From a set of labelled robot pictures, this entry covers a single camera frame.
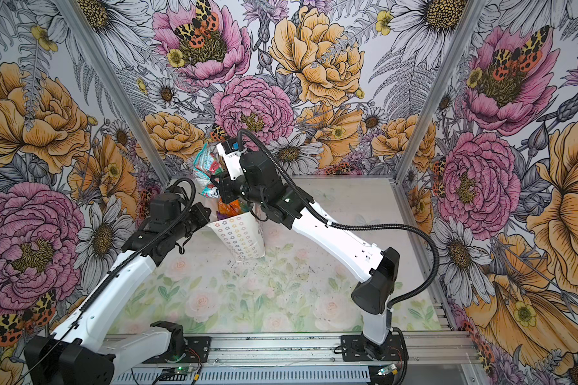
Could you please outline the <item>orange snack packet back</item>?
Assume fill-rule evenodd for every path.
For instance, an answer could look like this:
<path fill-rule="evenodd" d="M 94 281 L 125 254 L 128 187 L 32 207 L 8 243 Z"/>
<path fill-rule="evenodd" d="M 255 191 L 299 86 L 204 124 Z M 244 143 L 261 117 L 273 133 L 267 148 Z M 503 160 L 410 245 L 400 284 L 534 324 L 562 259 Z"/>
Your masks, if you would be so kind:
<path fill-rule="evenodd" d="M 242 204 L 240 200 L 233 201 L 231 203 L 226 203 L 222 200 L 218 202 L 218 219 L 226 219 L 239 216 L 244 213 Z"/>

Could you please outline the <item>white paper bag with cartoon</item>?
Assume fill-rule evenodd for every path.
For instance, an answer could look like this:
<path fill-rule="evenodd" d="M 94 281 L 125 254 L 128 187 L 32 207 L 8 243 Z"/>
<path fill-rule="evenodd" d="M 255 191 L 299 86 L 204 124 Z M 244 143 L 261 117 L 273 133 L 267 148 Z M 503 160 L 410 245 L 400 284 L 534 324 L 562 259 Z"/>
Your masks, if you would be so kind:
<path fill-rule="evenodd" d="M 263 226 L 260 221 L 261 210 L 243 200 L 240 200 L 244 213 L 226 219 L 218 219 L 207 226 L 218 236 L 231 251 L 236 260 L 245 261 L 265 256 Z"/>

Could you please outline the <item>teal Fox's candy packet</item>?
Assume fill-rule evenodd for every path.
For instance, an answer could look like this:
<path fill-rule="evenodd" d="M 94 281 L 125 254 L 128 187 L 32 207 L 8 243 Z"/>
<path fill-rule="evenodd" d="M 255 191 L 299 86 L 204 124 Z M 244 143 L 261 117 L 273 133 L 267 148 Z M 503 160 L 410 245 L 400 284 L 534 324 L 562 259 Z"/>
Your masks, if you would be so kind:
<path fill-rule="evenodd" d="M 212 181 L 212 176 L 222 172 L 223 167 L 211 151 L 210 146 L 205 144 L 194 158 L 193 163 L 193 174 L 202 196 L 213 199 L 220 198 L 220 193 Z"/>

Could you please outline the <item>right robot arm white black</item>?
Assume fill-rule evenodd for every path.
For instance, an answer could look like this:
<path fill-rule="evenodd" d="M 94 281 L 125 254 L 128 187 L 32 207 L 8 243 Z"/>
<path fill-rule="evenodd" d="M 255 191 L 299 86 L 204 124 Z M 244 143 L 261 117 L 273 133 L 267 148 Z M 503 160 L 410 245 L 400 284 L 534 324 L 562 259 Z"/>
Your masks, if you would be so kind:
<path fill-rule="evenodd" d="M 217 147 L 226 166 L 213 176 L 221 198 L 258 205 L 265 219 L 315 242 L 357 280 L 351 298 L 363 314 L 361 352 L 381 361 L 388 353 L 390 311 L 387 302 L 398 276 L 399 253 L 369 244 L 353 232 L 339 229 L 329 214 L 296 184 L 283 181 L 273 158 L 262 151 Z"/>

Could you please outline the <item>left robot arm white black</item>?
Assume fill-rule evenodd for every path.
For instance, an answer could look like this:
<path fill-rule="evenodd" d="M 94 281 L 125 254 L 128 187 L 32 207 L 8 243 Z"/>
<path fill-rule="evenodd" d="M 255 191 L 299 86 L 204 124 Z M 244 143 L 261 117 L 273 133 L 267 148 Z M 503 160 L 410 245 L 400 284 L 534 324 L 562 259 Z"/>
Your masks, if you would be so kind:
<path fill-rule="evenodd" d="M 154 322 L 117 343 L 105 338 L 139 285 L 174 249 L 185 252 L 210 215 L 203 204 L 175 192 L 156 196 L 149 216 L 93 292 L 50 335 L 27 344 L 26 377 L 33 384 L 110 384 L 149 359 L 182 359 L 187 343 L 183 328 L 174 322 Z"/>

